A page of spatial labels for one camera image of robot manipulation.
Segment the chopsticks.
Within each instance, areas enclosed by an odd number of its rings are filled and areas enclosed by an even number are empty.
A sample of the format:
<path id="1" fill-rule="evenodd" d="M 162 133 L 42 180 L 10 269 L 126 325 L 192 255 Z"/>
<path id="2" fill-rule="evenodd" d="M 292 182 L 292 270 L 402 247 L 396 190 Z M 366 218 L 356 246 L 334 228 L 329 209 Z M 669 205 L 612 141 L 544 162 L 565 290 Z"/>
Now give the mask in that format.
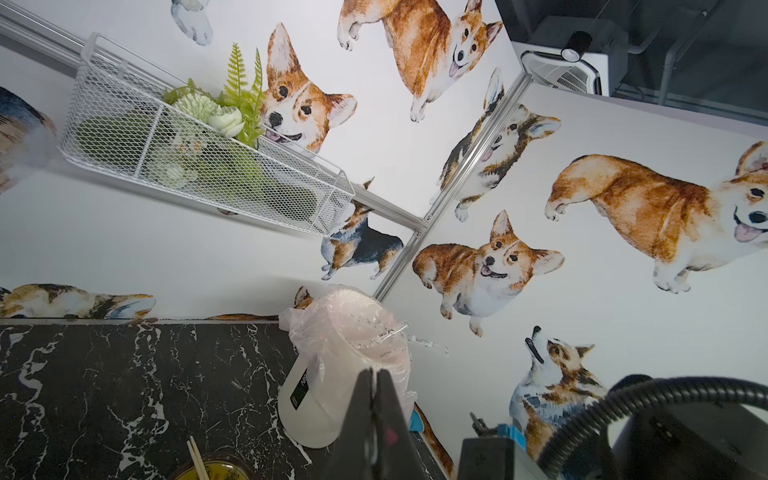
<path id="1" fill-rule="evenodd" d="M 205 462 L 202 458 L 202 455 L 196 445 L 195 439 L 190 436 L 187 441 L 186 445 L 189 451 L 189 454 L 191 456 L 196 474 L 198 476 L 199 480 L 209 480 L 210 477 L 207 473 Z"/>

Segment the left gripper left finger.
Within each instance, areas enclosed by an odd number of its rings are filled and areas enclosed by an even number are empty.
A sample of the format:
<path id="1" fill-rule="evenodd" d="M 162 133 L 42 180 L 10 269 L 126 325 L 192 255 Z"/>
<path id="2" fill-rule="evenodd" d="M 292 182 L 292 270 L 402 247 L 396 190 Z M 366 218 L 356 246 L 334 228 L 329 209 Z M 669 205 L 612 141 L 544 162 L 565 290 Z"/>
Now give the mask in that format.
<path id="1" fill-rule="evenodd" d="M 374 478 L 372 401 L 373 370 L 363 370 L 358 375 L 339 437 L 334 442 L 333 452 L 322 479 L 363 480 Z"/>

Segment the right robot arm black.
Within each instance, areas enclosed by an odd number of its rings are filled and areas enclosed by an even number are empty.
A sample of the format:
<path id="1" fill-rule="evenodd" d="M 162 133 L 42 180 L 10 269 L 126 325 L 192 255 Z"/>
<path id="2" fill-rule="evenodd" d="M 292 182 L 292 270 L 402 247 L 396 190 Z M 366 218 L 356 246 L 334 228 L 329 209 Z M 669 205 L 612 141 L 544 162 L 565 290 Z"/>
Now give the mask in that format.
<path id="1" fill-rule="evenodd" d="M 590 440 L 606 479 L 764 479 L 767 388 L 713 377 L 640 379 L 571 417 L 537 463 L 557 477 Z"/>

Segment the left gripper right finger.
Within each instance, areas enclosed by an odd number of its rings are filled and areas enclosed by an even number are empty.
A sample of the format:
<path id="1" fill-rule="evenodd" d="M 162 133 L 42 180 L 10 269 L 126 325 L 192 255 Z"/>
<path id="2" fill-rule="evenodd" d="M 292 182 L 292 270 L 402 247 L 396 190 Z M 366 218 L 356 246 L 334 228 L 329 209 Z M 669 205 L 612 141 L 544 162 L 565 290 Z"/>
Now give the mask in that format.
<path id="1" fill-rule="evenodd" d="M 406 425 L 391 374 L 375 374 L 373 395 L 375 455 L 373 478 L 382 480 L 427 479 L 413 436 Z"/>

